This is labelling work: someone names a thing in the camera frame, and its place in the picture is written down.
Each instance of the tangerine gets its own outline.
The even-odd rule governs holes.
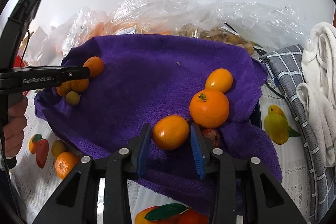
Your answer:
[[[208,224],[209,217],[197,213],[193,209],[189,208],[182,213],[177,224]]]
[[[145,210],[142,210],[140,213],[138,213],[135,217],[134,224],[177,224],[178,219],[180,218],[180,214],[174,215],[170,218],[164,219],[164,220],[158,220],[158,221],[149,221],[145,219],[146,214],[148,214],[151,210],[154,210],[159,206],[154,206],[147,208]]]
[[[83,67],[88,67],[90,69],[90,77],[94,78],[101,75],[104,70],[104,63],[98,56],[93,56],[85,61]]]
[[[163,150],[174,150],[188,138],[189,125],[180,115],[170,115],[158,121],[153,127],[153,140]]]
[[[72,80],[71,89],[76,92],[83,92],[89,87],[88,79]]]
[[[202,90],[191,99],[189,111],[195,123],[205,128],[217,128],[229,115],[229,101],[218,90]]]
[[[55,161],[55,169],[57,175],[64,179],[70,171],[79,162],[79,157],[71,152],[63,152],[58,155]]]
[[[227,92],[233,83],[232,74],[223,68],[214,70],[205,82],[205,89],[218,90],[220,92]]]
[[[71,81],[66,81],[62,85],[56,87],[58,95],[65,97],[71,91]]]

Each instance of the plastic bag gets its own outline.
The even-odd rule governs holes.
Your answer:
[[[222,0],[207,4],[204,0],[124,0],[89,37],[124,33],[197,37],[238,45],[252,55],[253,46],[266,51],[299,43],[304,46],[307,32],[303,18],[290,6]]]
[[[105,11],[84,7],[49,36],[39,27],[30,37],[24,61],[30,66],[60,65],[71,48],[86,42],[96,25],[106,18]]]

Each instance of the finger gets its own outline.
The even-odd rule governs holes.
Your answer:
[[[14,156],[16,156],[19,153],[21,147],[22,147],[22,141],[16,147],[13,147],[11,150],[9,150],[8,152],[6,152],[6,157],[14,157]]]
[[[7,125],[3,127],[5,140],[20,133],[27,126],[27,119],[25,116],[16,117],[12,119]]]
[[[15,105],[11,106],[8,109],[8,116],[20,117],[25,115],[27,106],[28,106],[28,99],[26,96],[23,96],[21,101],[19,101],[18,103],[16,103]]]
[[[8,140],[5,141],[5,148],[6,148],[6,153],[14,149],[16,146],[22,143],[22,140],[24,139],[25,134],[23,131],[21,131],[19,134],[9,138]]]

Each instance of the purple microfiber cloth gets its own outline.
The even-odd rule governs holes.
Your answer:
[[[35,97],[36,116],[47,120],[58,137],[94,159],[109,156],[125,147],[146,122],[154,126],[171,114],[190,118],[193,95],[204,89],[212,71],[226,68],[234,83],[226,93],[230,113],[220,127],[222,147],[237,158],[259,157],[276,179],[282,179],[271,140],[248,122],[267,73],[245,49],[188,37],[113,35],[94,37],[71,49],[62,64],[81,66],[92,56],[99,56],[105,69],[90,79],[79,105],[68,106],[56,89],[39,91]],[[209,213],[211,182],[199,180],[190,140],[174,151],[152,142],[138,182]]]

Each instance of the small green fruit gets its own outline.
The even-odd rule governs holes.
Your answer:
[[[77,92],[75,91],[70,91],[67,96],[65,97],[65,101],[67,102],[68,105],[70,106],[76,106],[79,104],[80,101],[80,96]]]

